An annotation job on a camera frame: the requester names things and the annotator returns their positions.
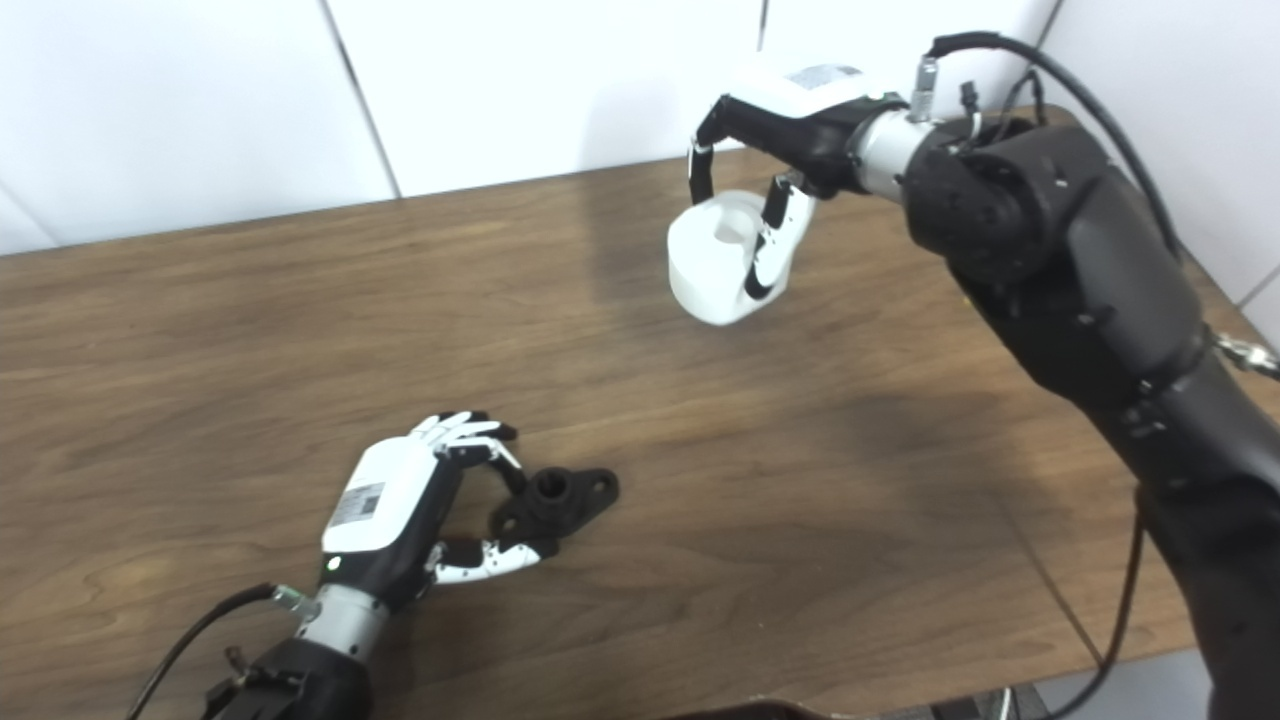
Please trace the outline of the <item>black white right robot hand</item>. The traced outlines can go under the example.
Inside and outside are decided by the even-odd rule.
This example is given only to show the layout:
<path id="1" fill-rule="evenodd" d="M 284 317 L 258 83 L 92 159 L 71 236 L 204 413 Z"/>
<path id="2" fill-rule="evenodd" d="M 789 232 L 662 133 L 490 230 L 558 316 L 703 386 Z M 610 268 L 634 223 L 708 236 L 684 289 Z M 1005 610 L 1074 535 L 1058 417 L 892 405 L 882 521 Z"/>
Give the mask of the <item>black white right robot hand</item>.
<path id="1" fill-rule="evenodd" d="M 694 204 L 712 200 L 716 147 L 728 140 L 785 164 L 758 214 L 741 288 L 764 302 L 790 273 L 817 205 L 833 196 L 865 193 L 858 145 L 876 119 L 908 109 L 908 100 L 864 72 L 838 63 L 774 72 L 753 68 L 722 94 L 692 132 L 687 186 Z"/>

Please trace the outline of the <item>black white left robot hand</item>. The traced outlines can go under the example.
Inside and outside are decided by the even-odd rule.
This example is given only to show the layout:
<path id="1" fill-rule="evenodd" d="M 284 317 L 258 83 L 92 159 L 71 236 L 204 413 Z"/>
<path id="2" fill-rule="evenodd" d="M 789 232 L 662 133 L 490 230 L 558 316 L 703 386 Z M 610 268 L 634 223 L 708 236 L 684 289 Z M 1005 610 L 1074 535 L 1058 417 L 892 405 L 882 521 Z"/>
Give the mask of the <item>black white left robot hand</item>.
<path id="1" fill-rule="evenodd" d="M 471 468 L 494 469 L 511 492 L 527 477 L 513 427 L 483 411 L 439 413 L 364 451 L 321 536 L 317 596 L 362 594 L 397 612 L 435 585 L 485 582 L 554 557 L 554 539 L 443 539 Z"/>

